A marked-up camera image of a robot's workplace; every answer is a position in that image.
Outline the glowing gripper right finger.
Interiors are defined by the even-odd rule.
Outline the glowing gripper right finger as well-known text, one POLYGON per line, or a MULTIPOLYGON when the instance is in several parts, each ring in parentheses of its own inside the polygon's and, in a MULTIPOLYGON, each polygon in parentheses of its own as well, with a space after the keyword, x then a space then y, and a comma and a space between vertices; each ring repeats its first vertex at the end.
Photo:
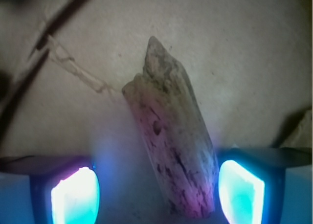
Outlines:
POLYGON ((231 148, 218 153, 219 201, 230 224, 311 224, 309 148, 231 148))

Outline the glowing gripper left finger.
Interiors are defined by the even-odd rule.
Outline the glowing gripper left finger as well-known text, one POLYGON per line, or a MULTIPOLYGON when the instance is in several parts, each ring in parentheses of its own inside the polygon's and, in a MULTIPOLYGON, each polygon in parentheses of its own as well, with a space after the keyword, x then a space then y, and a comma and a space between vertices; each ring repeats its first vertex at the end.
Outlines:
POLYGON ((94 224, 99 204, 99 180, 88 156, 0 159, 2 224, 94 224))

